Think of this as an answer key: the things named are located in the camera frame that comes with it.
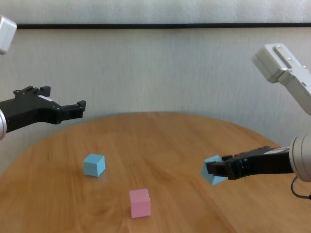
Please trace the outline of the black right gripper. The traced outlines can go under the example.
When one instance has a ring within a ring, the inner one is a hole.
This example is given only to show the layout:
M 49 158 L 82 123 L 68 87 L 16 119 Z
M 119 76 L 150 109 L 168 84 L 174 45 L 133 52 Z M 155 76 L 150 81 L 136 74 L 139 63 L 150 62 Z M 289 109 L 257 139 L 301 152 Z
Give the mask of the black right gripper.
M 252 175 L 290 174 L 294 171 L 289 152 L 288 147 L 265 146 L 235 155 L 226 155 L 221 159 L 227 161 L 227 165 L 224 162 L 207 162 L 207 172 L 214 177 L 227 177 L 230 180 Z

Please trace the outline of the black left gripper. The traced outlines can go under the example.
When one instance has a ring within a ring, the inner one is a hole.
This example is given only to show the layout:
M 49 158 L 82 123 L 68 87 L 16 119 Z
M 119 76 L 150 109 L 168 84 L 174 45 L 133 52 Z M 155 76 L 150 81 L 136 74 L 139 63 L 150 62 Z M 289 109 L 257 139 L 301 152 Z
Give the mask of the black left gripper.
M 48 97 L 50 86 L 33 87 L 15 90 L 15 98 L 0 103 L 6 131 L 12 132 L 28 125 L 44 122 L 59 124 L 61 121 L 82 118 L 86 109 L 86 101 L 60 106 Z

